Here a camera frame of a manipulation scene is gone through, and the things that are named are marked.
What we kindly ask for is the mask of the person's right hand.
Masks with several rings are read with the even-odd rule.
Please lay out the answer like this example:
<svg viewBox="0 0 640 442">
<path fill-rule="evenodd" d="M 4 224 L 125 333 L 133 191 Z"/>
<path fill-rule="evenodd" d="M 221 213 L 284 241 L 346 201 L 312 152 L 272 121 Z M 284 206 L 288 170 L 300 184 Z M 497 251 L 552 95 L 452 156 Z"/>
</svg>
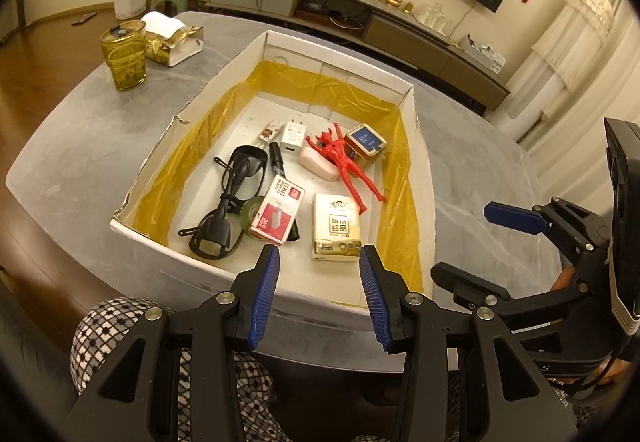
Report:
<svg viewBox="0 0 640 442">
<path fill-rule="evenodd" d="M 558 278 L 555 280 L 553 285 L 551 286 L 551 292 L 558 291 L 559 289 L 565 288 L 570 283 L 572 283 L 573 277 L 575 275 L 574 267 L 566 267 L 559 274 Z"/>
</svg>

